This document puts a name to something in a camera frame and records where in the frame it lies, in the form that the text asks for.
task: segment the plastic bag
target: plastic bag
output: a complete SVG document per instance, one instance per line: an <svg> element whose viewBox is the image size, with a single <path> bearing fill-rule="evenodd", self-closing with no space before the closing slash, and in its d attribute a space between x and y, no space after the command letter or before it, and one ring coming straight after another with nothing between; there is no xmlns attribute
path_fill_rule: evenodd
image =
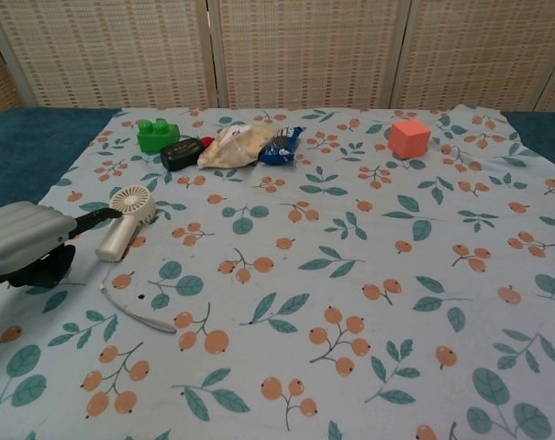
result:
<svg viewBox="0 0 555 440"><path fill-rule="evenodd" d="M293 160L297 150L297 139L303 129L300 126L283 128L269 141L259 154L259 162L280 165Z"/></svg>
<svg viewBox="0 0 555 440"><path fill-rule="evenodd" d="M264 126L228 126L197 160L198 168L238 168L254 162L272 137Z"/></svg>

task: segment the fan grille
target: fan grille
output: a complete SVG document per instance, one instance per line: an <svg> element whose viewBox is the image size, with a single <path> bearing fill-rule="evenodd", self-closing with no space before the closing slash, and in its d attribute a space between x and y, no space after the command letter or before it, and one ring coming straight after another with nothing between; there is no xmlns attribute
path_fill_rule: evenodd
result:
<svg viewBox="0 0 555 440"><path fill-rule="evenodd" d="M142 208L150 198L149 190L133 185L118 191L110 200L110 207L122 214L132 214Z"/></svg>

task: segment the pink cube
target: pink cube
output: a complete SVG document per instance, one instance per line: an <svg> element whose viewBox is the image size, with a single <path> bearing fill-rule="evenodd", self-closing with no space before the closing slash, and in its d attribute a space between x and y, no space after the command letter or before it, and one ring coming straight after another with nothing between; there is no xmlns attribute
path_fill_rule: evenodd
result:
<svg viewBox="0 0 555 440"><path fill-rule="evenodd" d="M391 126L389 149L402 159L422 156L427 152L431 130L417 119L396 122Z"/></svg>

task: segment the red cap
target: red cap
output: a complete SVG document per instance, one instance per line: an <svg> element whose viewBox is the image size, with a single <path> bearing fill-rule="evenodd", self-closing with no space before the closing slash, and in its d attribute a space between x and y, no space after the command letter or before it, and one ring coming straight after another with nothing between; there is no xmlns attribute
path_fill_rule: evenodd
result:
<svg viewBox="0 0 555 440"><path fill-rule="evenodd" d="M204 144L204 147L208 148L212 142L214 142L214 138L210 136L202 137L200 139Z"/></svg>

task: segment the teal carpet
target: teal carpet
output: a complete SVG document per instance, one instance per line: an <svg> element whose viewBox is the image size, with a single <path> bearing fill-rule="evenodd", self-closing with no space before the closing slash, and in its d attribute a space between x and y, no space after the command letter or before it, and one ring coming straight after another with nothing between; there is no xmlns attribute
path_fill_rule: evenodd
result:
<svg viewBox="0 0 555 440"><path fill-rule="evenodd" d="M0 206L37 203L117 110L18 108L0 115ZM524 145L555 163L555 113L505 113Z"/></svg>

